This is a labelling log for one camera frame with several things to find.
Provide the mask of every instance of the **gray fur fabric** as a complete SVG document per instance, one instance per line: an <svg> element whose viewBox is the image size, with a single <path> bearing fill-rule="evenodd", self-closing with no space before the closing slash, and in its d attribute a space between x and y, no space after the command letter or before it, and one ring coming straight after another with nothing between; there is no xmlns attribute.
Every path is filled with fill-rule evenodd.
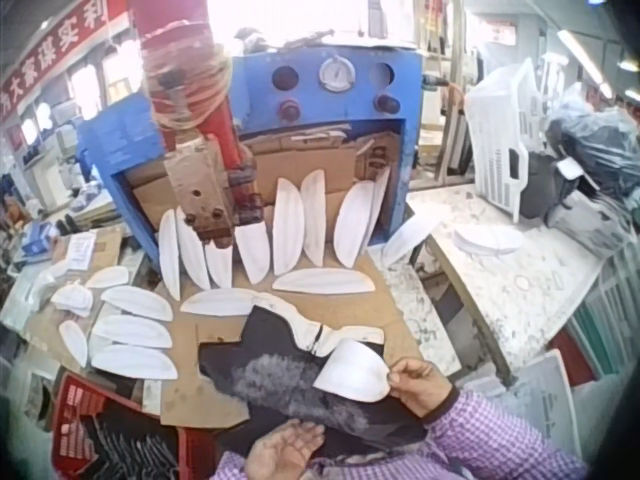
<svg viewBox="0 0 640 480"><path fill-rule="evenodd" d="M369 422L357 405L313 388L320 369L313 364L263 355L231 372L234 395L261 407L279 410L353 435L361 436Z"/></svg>

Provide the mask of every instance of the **blue machine frame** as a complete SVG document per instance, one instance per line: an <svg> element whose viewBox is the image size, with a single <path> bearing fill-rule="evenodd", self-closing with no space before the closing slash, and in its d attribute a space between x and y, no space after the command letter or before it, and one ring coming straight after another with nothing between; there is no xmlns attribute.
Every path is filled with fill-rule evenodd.
<svg viewBox="0 0 640 480"><path fill-rule="evenodd" d="M354 66L356 80L343 93L324 89L319 81L320 66L339 55ZM397 114L384 113L374 106L382 92L371 80L371 69L383 63L391 68L393 81L384 88L400 102ZM299 76L298 85L280 91L272 83L274 70L290 66ZM357 136L387 129L392 121L401 134L399 175L389 231L374 241L385 241L403 221L405 200L420 129L422 58L413 50L322 46L288 52L261 53L234 57L229 97L240 138L273 132L279 128L306 127L325 123L351 123ZM282 102L295 100L300 107L297 121L284 122L278 116ZM128 184L124 172L155 160L165 153L162 137L151 118L151 104L141 93L133 94L84 122L78 129L80 144L94 164L105 187L134 236L154 264L158 246L154 229Z"/></svg>

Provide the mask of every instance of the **plaid shirt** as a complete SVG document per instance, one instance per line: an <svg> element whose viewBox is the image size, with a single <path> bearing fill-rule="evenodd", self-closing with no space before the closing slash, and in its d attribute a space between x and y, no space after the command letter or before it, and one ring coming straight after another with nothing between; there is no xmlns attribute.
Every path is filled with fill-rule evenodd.
<svg viewBox="0 0 640 480"><path fill-rule="evenodd" d="M460 480L460 465L478 479L582 479L586 466L553 448L525 421L481 396L462 392L449 412L429 425L417 451L375 464L336 466L313 460L302 477L345 480ZM213 480L247 478L244 459L227 452Z"/></svg>

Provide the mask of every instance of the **pressure gauge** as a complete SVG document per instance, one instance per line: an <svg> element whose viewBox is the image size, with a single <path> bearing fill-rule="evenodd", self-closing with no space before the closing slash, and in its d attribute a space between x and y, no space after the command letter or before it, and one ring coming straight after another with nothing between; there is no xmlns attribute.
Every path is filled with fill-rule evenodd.
<svg viewBox="0 0 640 480"><path fill-rule="evenodd" d="M320 66L319 77L330 92L346 92L356 83L356 69L349 60L336 55Z"/></svg>

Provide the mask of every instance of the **person's left hand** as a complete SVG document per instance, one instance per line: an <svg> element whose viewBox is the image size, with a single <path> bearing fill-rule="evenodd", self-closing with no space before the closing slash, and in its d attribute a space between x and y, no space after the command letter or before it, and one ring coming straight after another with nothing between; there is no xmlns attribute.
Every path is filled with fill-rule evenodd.
<svg viewBox="0 0 640 480"><path fill-rule="evenodd" d="M253 444L245 472L249 480L298 480L324 443L324 427L289 420Z"/></svg>

